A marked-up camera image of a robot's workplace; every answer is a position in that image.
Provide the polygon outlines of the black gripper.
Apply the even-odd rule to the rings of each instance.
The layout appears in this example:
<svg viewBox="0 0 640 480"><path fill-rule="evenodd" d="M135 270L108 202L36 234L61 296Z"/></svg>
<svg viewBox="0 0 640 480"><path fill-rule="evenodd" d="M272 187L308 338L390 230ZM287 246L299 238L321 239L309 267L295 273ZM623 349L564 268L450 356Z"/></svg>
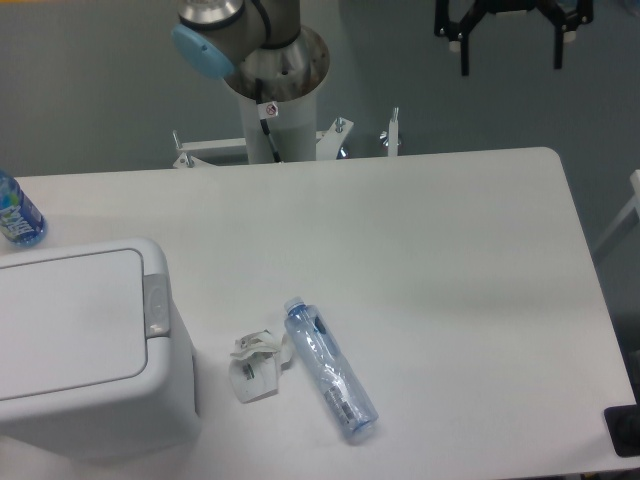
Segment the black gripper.
<svg viewBox="0 0 640 480"><path fill-rule="evenodd" d="M508 15L538 11L554 28L553 66L563 66L565 35L576 32L582 25L594 20L593 1L472 1L464 15L455 20L451 15L450 1L435 2L434 34L460 43L461 74L468 76L469 35L485 15Z"/></svg>

